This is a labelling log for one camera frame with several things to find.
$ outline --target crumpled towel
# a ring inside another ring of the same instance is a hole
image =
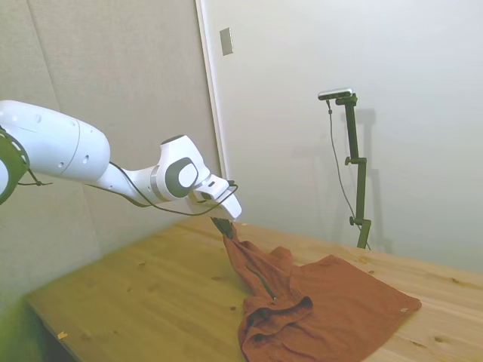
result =
[[[421,307],[336,256],[296,266],[283,247],[266,254],[240,242],[234,226],[223,241],[253,293],[238,329],[249,362],[359,362]]]

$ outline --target light switch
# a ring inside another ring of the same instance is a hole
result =
[[[230,28],[226,28],[220,31],[221,50],[223,55],[233,53],[232,32]]]

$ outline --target wall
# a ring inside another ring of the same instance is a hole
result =
[[[0,0],[0,9],[0,99],[94,125],[128,169],[154,164],[163,140],[188,134],[219,174],[193,2]],[[42,179],[55,184],[18,189],[0,207],[1,360],[45,360],[25,293],[179,219]]]
[[[356,244],[327,107],[316,98],[351,86],[369,158],[371,245],[483,272],[481,2],[201,3],[241,220]],[[234,54],[223,57],[219,31],[228,26]],[[343,120],[336,107],[336,149],[354,201]]]

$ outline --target white wall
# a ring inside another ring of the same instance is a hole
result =
[[[483,3],[206,0],[242,220],[355,245],[319,91],[351,86],[373,247],[483,272]],[[222,57],[230,26],[235,52]],[[349,152],[334,112],[340,160]],[[355,201],[355,167],[341,166]]]

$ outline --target black stand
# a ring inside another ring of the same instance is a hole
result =
[[[369,230],[371,229],[371,221],[364,218],[365,208],[365,179],[368,160],[359,157],[357,145],[357,130],[355,128],[354,107],[357,104],[357,96],[353,94],[350,97],[338,98],[335,100],[338,106],[346,107],[347,134],[349,136],[350,157],[346,158],[346,165],[357,164],[357,196],[355,202],[355,218],[350,217],[350,225],[359,225],[361,232],[357,247],[365,249],[368,244]]]

